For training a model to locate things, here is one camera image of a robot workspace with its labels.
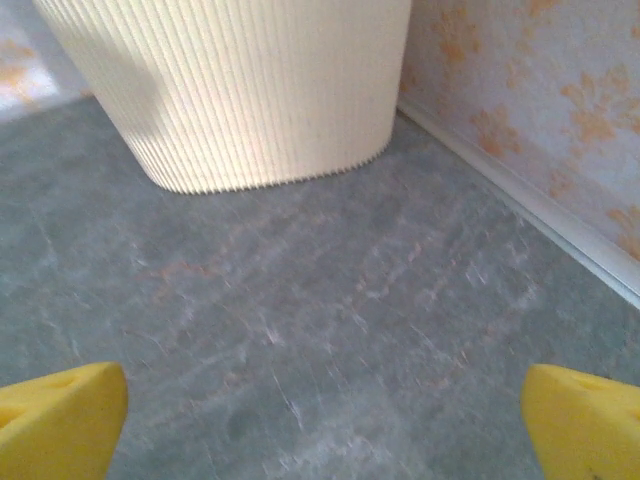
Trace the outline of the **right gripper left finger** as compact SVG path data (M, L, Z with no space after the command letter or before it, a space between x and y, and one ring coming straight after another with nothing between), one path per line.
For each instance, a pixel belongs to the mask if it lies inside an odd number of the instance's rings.
M3 386L1 477L104 479L127 412L127 382L115 362Z

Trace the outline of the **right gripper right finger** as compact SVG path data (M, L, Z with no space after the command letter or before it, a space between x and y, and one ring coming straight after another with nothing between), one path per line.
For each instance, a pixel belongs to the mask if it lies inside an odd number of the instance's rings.
M639 388L534 364L521 414L546 479L637 479Z

